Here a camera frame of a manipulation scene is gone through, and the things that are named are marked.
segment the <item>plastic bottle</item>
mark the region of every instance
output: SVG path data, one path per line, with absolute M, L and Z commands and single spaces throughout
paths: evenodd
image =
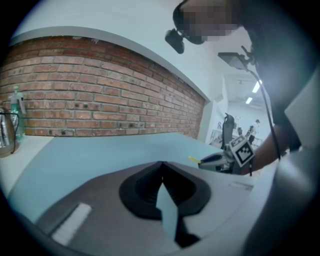
M 18 92 L 19 87 L 14 86 L 14 95 L 10 97 L 11 101 L 11 112 L 16 113 L 19 116 L 19 124 L 17 116 L 12 115 L 12 122 L 14 125 L 14 129 L 16 130 L 16 139 L 21 141 L 25 134 L 25 122 L 24 122 L 24 115 L 26 114 L 26 109 L 24 105 L 24 95 L 22 92 Z

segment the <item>brick wall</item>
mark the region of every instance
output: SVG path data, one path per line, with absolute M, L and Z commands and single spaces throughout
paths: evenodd
M 105 41 L 42 37 L 10 48 L 0 101 L 24 93 L 26 134 L 108 136 L 180 132 L 196 138 L 205 100 L 168 70 Z

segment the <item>light blue table surface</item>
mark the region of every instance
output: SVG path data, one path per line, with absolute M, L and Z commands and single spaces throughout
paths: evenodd
M 180 133 L 55 137 L 25 168 L 9 195 L 12 208 L 32 222 L 86 181 L 132 166 L 171 161 L 198 168 L 220 149 Z

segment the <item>metal kettle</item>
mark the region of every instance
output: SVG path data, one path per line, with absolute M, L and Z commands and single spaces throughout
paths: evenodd
M 17 116 L 17 123 L 14 125 L 12 116 Z M 7 157 L 18 148 L 16 142 L 16 130 L 19 125 L 19 116 L 9 112 L 0 102 L 0 158 Z

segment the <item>black cable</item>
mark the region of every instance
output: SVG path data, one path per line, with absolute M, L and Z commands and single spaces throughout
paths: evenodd
M 252 158 L 249 162 L 249 170 L 250 170 L 250 176 L 252 176 L 252 163 L 253 163 L 254 159 Z
M 11 154 L 13 154 L 16 150 L 16 139 L 17 139 L 17 131 L 19 128 L 19 122 L 20 122 L 20 117 L 17 113 L 4 113 L 4 112 L 0 112 L 0 115 L 15 115 L 17 117 L 17 124 L 16 124 L 16 128 L 14 130 L 14 139 L 13 139 L 13 151 L 11 152 Z
M 267 113 L 268 120 L 269 120 L 269 125 L 270 125 L 270 129 L 271 129 L 273 143 L 274 143 L 274 146 L 275 146 L 275 150 L 276 150 L 276 154 L 278 156 L 278 159 L 280 160 L 281 159 L 281 154 L 280 154 L 279 144 L 278 144 L 278 140 L 277 140 L 277 137 L 276 137 L 276 134 L 275 134 L 274 126 L 272 125 L 271 116 L 270 116 L 270 112 L 269 112 L 269 108 L 268 108 L 268 104 L 267 104 L 267 99 L 266 99 L 266 94 L 265 94 L 265 89 L 264 89 L 263 85 L 261 84 L 259 77 L 253 71 L 251 71 L 251 70 L 248 70 L 248 71 L 254 76 L 254 78 L 257 80 L 257 82 L 260 85 L 262 96 L 263 96 L 263 100 L 264 100 L 264 104 L 265 104 L 265 107 L 266 107 L 266 113 Z

